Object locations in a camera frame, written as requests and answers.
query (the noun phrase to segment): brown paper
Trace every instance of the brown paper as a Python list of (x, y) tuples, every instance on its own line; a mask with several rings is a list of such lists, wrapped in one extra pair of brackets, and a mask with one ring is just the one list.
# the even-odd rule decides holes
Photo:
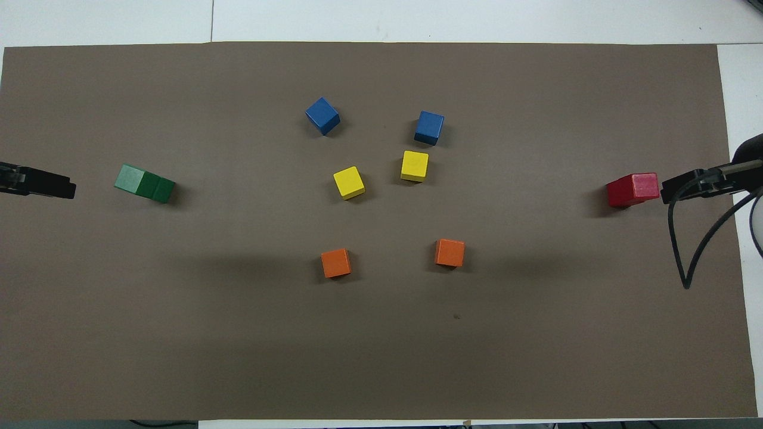
[[(733, 222), (678, 279), (629, 173), (728, 161), (715, 46), (7, 48), (3, 418), (755, 415)], [(322, 137), (319, 97), (342, 122)], [(435, 147), (421, 110), (445, 116)], [(400, 180), (404, 150), (430, 155)], [(177, 182), (113, 187), (122, 163)], [(332, 174), (357, 166), (364, 195)], [(728, 196), (676, 211), (689, 258)], [(434, 243), (466, 242), (462, 268)], [(346, 247), (353, 273), (323, 277)]]

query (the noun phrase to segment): black cable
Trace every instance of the black cable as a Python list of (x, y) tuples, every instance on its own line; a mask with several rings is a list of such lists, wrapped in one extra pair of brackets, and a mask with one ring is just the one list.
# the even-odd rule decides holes
[(130, 423), (135, 423), (138, 426), (143, 427), (171, 427), (171, 426), (196, 426), (198, 424), (197, 421), (190, 421), (190, 420), (178, 420), (178, 421), (171, 421), (169, 423), (157, 423), (157, 424), (151, 424), (151, 423), (143, 423), (142, 421), (137, 420), (130, 420)]
[(763, 186), (758, 188), (758, 190), (755, 191), (755, 194), (758, 197), (755, 199), (755, 202), (752, 203), (752, 208), (750, 208), (750, 235), (752, 235), (752, 243), (755, 245), (755, 249), (758, 250), (761, 258), (763, 258), (763, 249), (761, 249), (761, 244), (758, 242), (758, 238), (755, 236), (755, 227), (752, 225), (752, 214), (755, 213), (755, 206), (758, 205), (761, 197), (763, 197)]
[(670, 233), (670, 241), (671, 245), (673, 246), (673, 256), (675, 257), (675, 264), (678, 267), (678, 275), (681, 277), (681, 284), (684, 285), (684, 289), (689, 289), (691, 287), (691, 280), (694, 277), (694, 270), (697, 268), (697, 263), (700, 261), (700, 256), (702, 256), (702, 252), (705, 250), (705, 247), (710, 242), (710, 239), (713, 238), (713, 235), (720, 229), (721, 226), (723, 226), (726, 221), (731, 218), (734, 213), (736, 213), (740, 208), (742, 208), (745, 204), (749, 203), (756, 197), (754, 193), (747, 195), (744, 197), (740, 202), (734, 204), (729, 210), (726, 211), (717, 221), (715, 224), (713, 224), (712, 227), (707, 231), (705, 236), (702, 238), (702, 241), (700, 242), (699, 246), (697, 246), (697, 249), (694, 251), (694, 255), (691, 257), (691, 261), (689, 262), (689, 270), (687, 272), (684, 272), (684, 264), (681, 262), (681, 254), (678, 251), (678, 241), (675, 236), (675, 226), (673, 225), (673, 211), (675, 210), (675, 203), (678, 202), (679, 199), (681, 199), (681, 196), (692, 186), (696, 185), (703, 179), (706, 179), (707, 177), (716, 175), (718, 171), (716, 169), (708, 170), (706, 173), (704, 173), (701, 176), (698, 176), (695, 179), (690, 180), (689, 182), (686, 182), (674, 195), (673, 198), (670, 201), (670, 205), (668, 206), (668, 232)]

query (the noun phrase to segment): green block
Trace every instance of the green block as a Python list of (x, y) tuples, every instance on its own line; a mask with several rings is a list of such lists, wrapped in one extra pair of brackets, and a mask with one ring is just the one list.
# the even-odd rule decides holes
[(159, 177), (159, 183), (156, 185), (156, 190), (153, 192), (151, 199), (162, 203), (167, 202), (174, 187), (175, 183), (172, 180)]
[(130, 164), (122, 165), (117, 181), (114, 183), (115, 188), (162, 203), (167, 202), (174, 186), (175, 183), (172, 180), (164, 179)]

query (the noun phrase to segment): white table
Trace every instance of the white table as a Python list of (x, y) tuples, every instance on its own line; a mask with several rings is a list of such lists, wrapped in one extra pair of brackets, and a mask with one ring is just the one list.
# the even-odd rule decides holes
[[(231, 40), (718, 44), (729, 154), (763, 132), (763, 14), (743, 0), (0, 0), (0, 47)], [(763, 262), (749, 236), (748, 216), (749, 210), (741, 210), (736, 226), (758, 416), (763, 417)], [(200, 427), (458, 425), (475, 417), (206, 421)], [(520, 422), (538, 421), (470, 421)]]

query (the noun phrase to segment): wooden block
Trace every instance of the wooden block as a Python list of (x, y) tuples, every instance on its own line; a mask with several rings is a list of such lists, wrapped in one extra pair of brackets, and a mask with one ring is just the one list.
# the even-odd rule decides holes
[(114, 187), (141, 197), (166, 203), (172, 194), (172, 188), (175, 187), (175, 183), (172, 180), (149, 173), (144, 169), (130, 164), (123, 164), (119, 175), (117, 175), (117, 180), (114, 182)]
[(327, 279), (344, 276), (352, 272), (349, 267), (349, 254), (347, 253), (347, 249), (331, 250), (330, 252), (321, 253), (320, 261), (324, 265), (324, 276), (326, 276)]
[(463, 266), (465, 248), (466, 245), (463, 241), (441, 238), (437, 241), (434, 263), (446, 266)]
[(400, 178), (423, 182), (427, 177), (427, 164), (429, 154), (406, 150), (403, 152), (403, 168), (400, 170)]
[(336, 111), (336, 109), (323, 97), (320, 97), (318, 101), (307, 108), (304, 113), (307, 115), (307, 119), (309, 119), (324, 136), (328, 134), (329, 131), (333, 130), (333, 128), (340, 122), (339, 112)]
[(434, 146), (437, 144), (444, 121), (444, 116), (422, 110), (416, 125), (414, 140)]
[(365, 192), (363, 181), (360, 179), (360, 173), (356, 166), (334, 173), (334, 182), (336, 182), (342, 199), (350, 199)]
[(660, 185), (655, 173), (637, 173), (607, 183), (610, 206), (625, 208), (660, 196)]

